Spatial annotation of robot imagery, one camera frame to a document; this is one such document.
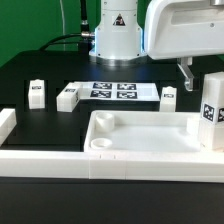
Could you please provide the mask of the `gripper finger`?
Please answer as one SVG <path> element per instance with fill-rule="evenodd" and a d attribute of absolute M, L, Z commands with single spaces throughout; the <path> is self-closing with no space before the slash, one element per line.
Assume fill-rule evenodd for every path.
<path fill-rule="evenodd" d="M 177 65 L 185 77 L 184 86 L 185 89 L 189 92 L 198 91 L 199 90 L 199 79 L 196 78 L 192 71 L 190 70 L 190 66 L 193 64 L 192 57 L 182 57 L 177 59 Z"/>

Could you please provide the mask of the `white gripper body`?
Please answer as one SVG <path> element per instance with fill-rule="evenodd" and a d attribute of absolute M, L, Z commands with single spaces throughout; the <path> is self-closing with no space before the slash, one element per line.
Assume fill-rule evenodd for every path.
<path fill-rule="evenodd" d="M 152 0 L 144 47 L 154 60 L 224 54 L 224 0 Z"/>

